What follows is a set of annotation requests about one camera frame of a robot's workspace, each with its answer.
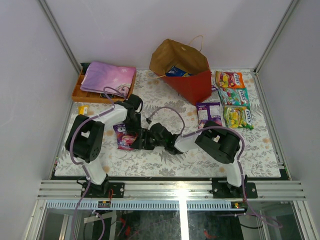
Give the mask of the purple Fox's berries candy bag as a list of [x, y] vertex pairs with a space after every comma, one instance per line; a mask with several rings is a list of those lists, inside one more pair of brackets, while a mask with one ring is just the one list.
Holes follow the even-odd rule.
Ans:
[[137, 136], [138, 136], [137, 133], [127, 131], [124, 123], [114, 125], [113, 130], [116, 135], [116, 141], [117, 141], [117, 146], [118, 146], [117, 148], [119, 150], [126, 150], [126, 151], [133, 150], [131, 145], [137, 139]]

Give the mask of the yellow snack packet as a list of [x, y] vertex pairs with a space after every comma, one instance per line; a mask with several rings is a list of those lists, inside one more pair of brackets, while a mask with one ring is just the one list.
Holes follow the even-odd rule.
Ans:
[[89, 113], [89, 105], [81, 105], [78, 107], [78, 114], [88, 116]]

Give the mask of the blue Doritos chips bag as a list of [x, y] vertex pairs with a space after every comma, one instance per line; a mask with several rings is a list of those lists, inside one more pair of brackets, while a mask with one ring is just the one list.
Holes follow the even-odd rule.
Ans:
[[167, 77], [183, 77], [185, 74], [185, 71], [176, 66], [173, 66], [168, 72], [165, 73]]

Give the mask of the red brown paper bag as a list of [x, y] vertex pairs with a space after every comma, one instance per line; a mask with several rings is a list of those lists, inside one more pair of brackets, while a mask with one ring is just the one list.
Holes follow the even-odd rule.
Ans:
[[[168, 76], [176, 67], [189, 76]], [[212, 73], [207, 58], [200, 50], [172, 39], [165, 39], [151, 55], [149, 70], [162, 78], [192, 105], [212, 94]]]

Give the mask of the orange Fox's fruits candy bag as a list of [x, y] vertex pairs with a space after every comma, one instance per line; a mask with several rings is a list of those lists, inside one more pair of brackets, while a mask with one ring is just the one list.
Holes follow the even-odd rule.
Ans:
[[241, 72], [216, 71], [215, 82], [219, 88], [245, 88]]

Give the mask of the green yellow candy bag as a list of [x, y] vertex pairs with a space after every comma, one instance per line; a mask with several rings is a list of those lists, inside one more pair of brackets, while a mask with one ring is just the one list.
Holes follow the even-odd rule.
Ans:
[[226, 105], [223, 107], [223, 118], [228, 128], [254, 128], [251, 109], [248, 106]]

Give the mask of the teal Fox's mint candy bag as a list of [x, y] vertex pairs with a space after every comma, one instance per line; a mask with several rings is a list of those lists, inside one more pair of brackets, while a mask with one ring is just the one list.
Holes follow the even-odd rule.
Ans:
[[224, 106], [250, 106], [248, 91], [246, 88], [219, 88], [220, 102]]

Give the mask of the green blue snack packet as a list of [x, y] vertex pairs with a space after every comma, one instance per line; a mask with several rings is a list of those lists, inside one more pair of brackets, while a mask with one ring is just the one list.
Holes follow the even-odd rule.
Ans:
[[179, 77], [190, 77], [190, 76], [193, 76], [193, 75], [190, 74], [190, 73], [181, 71], [181, 72], [178, 73], [178, 76], [179, 76]]

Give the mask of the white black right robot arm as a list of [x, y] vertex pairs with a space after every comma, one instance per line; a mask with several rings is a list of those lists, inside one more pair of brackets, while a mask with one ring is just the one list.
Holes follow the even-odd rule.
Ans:
[[256, 185], [248, 182], [239, 160], [245, 149], [245, 141], [235, 130], [208, 121], [203, 128], [182, 135], [173, 134], [162, 124], [152, 124], [138, 131], [136, 140], [130, 145], [135, 150], [153, 151], [162, 147], [171, 155], [181, 155], [200, 149], [222, 164], [226, 170], [226, 181], [211, 182], [211, 191], [216, 199], [256, 199]]

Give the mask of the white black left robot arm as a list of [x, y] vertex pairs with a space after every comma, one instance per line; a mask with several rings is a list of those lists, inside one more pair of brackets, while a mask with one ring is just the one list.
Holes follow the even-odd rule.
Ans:
[[85, 172], [82, 197], [113, 196], [109, 176], [97, 160], [102, 148], [104, 131], [123, 123], [125, 130], [136, 137], [141, 129], [142, 108], [143, 100], [131, 94], [128, 99], [116, 101], [112, 107], [95, 116], [79, 114], [75, 118], [65, 149], [69, 151], [73, 164], [81, 166]]

